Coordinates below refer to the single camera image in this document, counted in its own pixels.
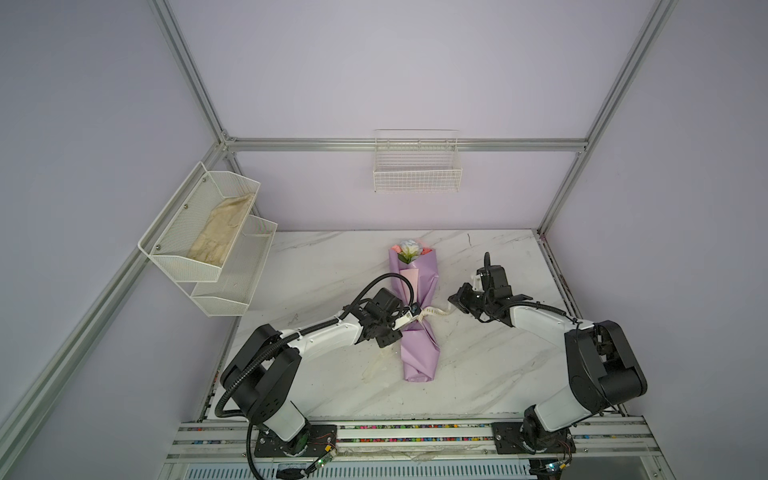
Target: vent grille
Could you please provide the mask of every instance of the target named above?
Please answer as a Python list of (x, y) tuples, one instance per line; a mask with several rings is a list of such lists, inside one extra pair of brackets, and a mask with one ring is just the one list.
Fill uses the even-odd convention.
[[(257, 470), (265, 478), (275, 478), (275, 464), (257, 465)], [(458, 480), (512, 480), (517, 478), (536, 478), (530, 475), (527, 460), (486, 460), (486, 461), (449, 461), (433, 462), (338, 462), (321, 468), (310, 478), (408, 478), (410, 480), (450, 478)], [(248, 465), (243, 463), (194, 464), (187, 471), (187, 479), (198, 478), (253, 478)]]

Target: robotic arm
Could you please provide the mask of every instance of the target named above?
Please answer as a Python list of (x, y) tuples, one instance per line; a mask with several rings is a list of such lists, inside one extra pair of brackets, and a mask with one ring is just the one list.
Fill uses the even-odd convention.
[[(363, 299), (387, 277), (403, 280), (411, 292), (409, 305), (384, 288), (372, 299)], [(499, 321), (527, 330), (563, 349), (566, 355), (568, 385), (528, 407), (519, 431), (511, 433), (509, 440), (522, 452), (559, 448), (570, 425), (645, 393), (645, 377), (619, 325), (573, 319), (560, 309), (530, 301), (529, 296), (513, 295), (504, 268), (491, 265), (488, 253), (474, 278), (480, 283), (478, 288), (465, 283), (449, 297), (453, 305), (482, 323)], [(259, 327), (222, 372), (220, 382), (227, 392), (217, 404), (216, 415), (245, 416), (251, 425), (273, 431), (287, 455), (300, 455), (307, 445), (310, 424), (291, 402), (286, 402), (299, 364), (369, 339), (376, 339), (379, 347), (394, 343), (402, 337), (399, 329), (420, 313), (412, 291), (405, 277), (387, 273), (331, 319), (304, 329), (277, 331), (268, 324)], [(229, 398), (238, 410), (223, 410)]]

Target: metal beam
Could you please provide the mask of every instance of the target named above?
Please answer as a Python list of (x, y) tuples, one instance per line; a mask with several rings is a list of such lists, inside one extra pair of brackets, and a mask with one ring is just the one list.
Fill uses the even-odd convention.
[(203, 112), (205, 121), (211, 130), (214, 138), (219, 142), (223, 142), (226, 137), (226, 132), (221, 126), (214, 105), (210, 101), (208, 91), (203, 85), (203, 79), (200, 77), (200, 72), (197, 70), (197, 66), (192, 59), (192, 54), (184, 40), (184, 36), (181, 34), (179, 23), (174, 15), (173, 9), (167, 0), (148, 0), (152, 12), (157, 19), (157, 24), (160, 26), (160, 30), (163, 32), (165, 40), (168, 42), (171, 53), (173, 53), (176, 63), (179, 65), (184, 79), (187, 81), (192, 93), (194, 94), (197, 105)]
[(640, 34), (637, 36), (634, 45), (632, 45), (632, 49), (630, 50), (627, 59), (624, 61), (624, 65), (621, 67), (619, 75), (616, 77), (611, 90), (608, 92), (608, 96), (603, 102), (598, 116), (594, 119), (592, 127), (589, 130), (589, 135), (587, 136), (587, 147), (584, 152), (576, 153), (576, 158), (574, 159), (571, 168), (568, 170), (563, 183), (547, 209), (547, 213), (544, 215), (541, 225), (539, 225), (539, 233), (546, 234), (552, 227), (552, 223), (558, 213), (560, 213), (560, 209), (563, 207), (565, 199), (568, 198), (568, 195), (576, 184), (576, 180), (578, 180), (581, 172), (584, 171), (584, 167), (587, 166), (587, 162), (602, 138), (608, 123), (616, 113), (627, 90), (630, 85), (632, 85), (632, 81), (637, 76), (637, 71), (647, 57), (651, 45), (653, 45), (656, 38), (658, 38), (676, 4), (677, 0), (657, 0), (653, 9), (650, 11)]
[[(398, 139), (389, 145), (416, 139)], [(374, 151), (374, 138), (228, 138), (231, 151)], [(429, 140), (422, 140), (423, 145)], [(460, 151), (583, 151), (584, 138), (459, 138)]]
[[(214, 166), (224, 153), (222, 144), (212, 146), (203, 159), (206, 168)], [(187, 178), (152, 223), (151, 234), (147, 236), (150, 241), (160, 235), (200, 179), (203, 169), (198, 170)], [(65, 386), (109, 328), (148, 261), (138, 248), (134, 248), (74, 332), (0, 427), (0, 478), (8, 475), (35, 439), (61, 398)]]

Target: pink card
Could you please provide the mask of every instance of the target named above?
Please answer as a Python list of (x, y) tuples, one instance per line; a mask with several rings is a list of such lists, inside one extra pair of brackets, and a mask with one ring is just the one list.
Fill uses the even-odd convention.
[[(411, 285), (413, 285), (413, 298), (419, 298), (419, 269), (409, 268), (407, 270), (400, 270), (400, 275), (403, 275), (405, 278), (407, 278)], [(402, 280), (400, 280), (400, 283), (402, 283), (402, 291), (407, 297), (408, 286)]]

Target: wire basket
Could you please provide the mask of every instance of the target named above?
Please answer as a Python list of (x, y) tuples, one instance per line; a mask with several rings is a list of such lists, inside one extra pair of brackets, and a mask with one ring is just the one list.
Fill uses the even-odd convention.
[(378, 193), (458, 192), (456, 130), (377, 130), (373, 189)]
[(188, 258), (192, 244), (203, 231), (211, 211), (224, 199), (253, 194), (247, 210), (253, 208), (259, 182), (229, 171), (208, 171), (176, 212), (150, 252), (144, 252), (174, 282), (216, 282), (228, 264), (232, 249), (240, 235), (245, 218), (227, 246), (221, 266)]
[(248, 311), (275, 237), (277, 223), (248, 215), (219, 281), (198, 283), (190, 297), (208, 316)]

